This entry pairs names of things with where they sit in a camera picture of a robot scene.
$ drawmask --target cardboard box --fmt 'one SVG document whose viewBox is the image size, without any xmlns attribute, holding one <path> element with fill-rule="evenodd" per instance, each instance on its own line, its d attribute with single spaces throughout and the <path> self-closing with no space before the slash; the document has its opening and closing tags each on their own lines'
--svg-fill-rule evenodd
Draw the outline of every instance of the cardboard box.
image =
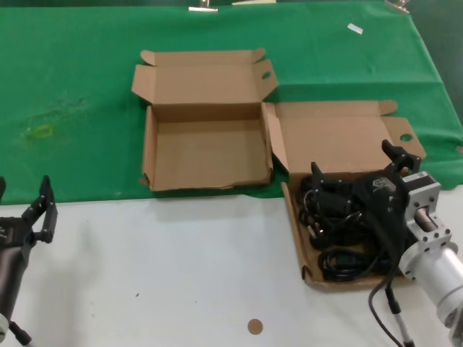
<svg viewBox="0 0 463 347">
<path fill-rule="evenodd" d="M 278 82 L 265 51 L 143 51 L 132 91 L 148 101 L 143 173 L 151 190 L 269 184 L 263 99 Z"/>
<path fill-rule="evenodd" d="M 307 229 L 297 218 L 294 193 L 301 179 L 311 174 L 313 161 L 323 173 L 339 179 L 353 179 L 385 168 L 390 160 L 381 149 L 384 139 L 424 158 L 425 151 L 409 122 L 388 116 L 397 110 L 391 100 L 267 103 L 266 108 L 273 153 L 289 172 L 283 192 L 302 278 L 308 285 L 325 288 L 359 288 L 378 283 L 381 276 L 348 283 L 324 281 L 317 262 L 320 252 L 312 247 Z"/>
</svg>

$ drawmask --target white tabletop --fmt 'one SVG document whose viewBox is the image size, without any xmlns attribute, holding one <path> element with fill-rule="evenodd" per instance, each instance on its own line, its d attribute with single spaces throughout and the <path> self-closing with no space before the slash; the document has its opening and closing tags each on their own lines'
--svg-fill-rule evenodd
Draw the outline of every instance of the white tabletop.
<svg viewBox="0 0 463 347">
<path fill-rule="evenodd" d="M 463 246 L 463 187 L 438 211 Z M 0 216 L 24 206 L 0 207 Z M 59 204 L 34 248 L 14 320 L 39 347 L 393 346 L 368 291 L 327 294 L 300 278 L 282 199 L 246 196 Z M 450 346 L 424 292 L 397 288 L 417 347 Z M 399 336 L 383 293 L 380 316 Z M 251 335 L 247 323 L 263 323 Z M 2 344 L 19 347 L 11 333 Z"/>
</svg>

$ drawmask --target white paper scrap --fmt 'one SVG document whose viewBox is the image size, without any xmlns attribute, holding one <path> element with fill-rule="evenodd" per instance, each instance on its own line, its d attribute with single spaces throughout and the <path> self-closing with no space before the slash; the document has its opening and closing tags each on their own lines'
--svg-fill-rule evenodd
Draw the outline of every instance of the white paper scrap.
<svg viewBox="0 0 463 347">
<path fill-rule="evenodd" d="M 356 26 L 355 24 L 349 23 L 349 25 L 347 25 L 347 27 L 350 30 L 355 31 L 357 34 L 360 34 L 360 35 L 363 34 L 363 29 L 361 27 Z"/>
</svg>

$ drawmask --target brown circle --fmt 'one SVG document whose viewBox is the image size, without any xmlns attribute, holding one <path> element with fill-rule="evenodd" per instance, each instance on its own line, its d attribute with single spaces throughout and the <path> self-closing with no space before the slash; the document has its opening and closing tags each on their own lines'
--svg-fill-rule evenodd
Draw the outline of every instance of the brown circle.
<svg viewBox="0 0 463 347">
<path fill-rule="evenodd" d="M 263 330 L 263 325 L 260 320 L 250 320 L 247 323 L 247 329 L 253 335 L 259 335 Z"/>
</svg>

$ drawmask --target green tablecloth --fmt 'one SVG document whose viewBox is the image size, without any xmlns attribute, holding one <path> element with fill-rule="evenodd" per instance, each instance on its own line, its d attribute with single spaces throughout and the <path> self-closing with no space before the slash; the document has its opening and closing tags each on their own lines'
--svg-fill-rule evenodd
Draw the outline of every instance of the green tablecloth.
<svg viewBox="0 0 463 347">
<path fill-rule="evenodd" d="M 354 23 L 358 35 L 347 29 Z M 264 47 L 273 101 L 399 103 L 445 188 L 463 183 L 463 130 L 409 16 L 382 3 L 0 9 L 0 174 L 6 203 L 29 202 L 44 174 L 60 202 L 152 197 L 140 186 L 145 110 L 130 92 L 140 51 Z M 284 172 L 265 188 L 280 196 Z M 176 192 L 176 196 L 211 192 Z"/>
</svg>

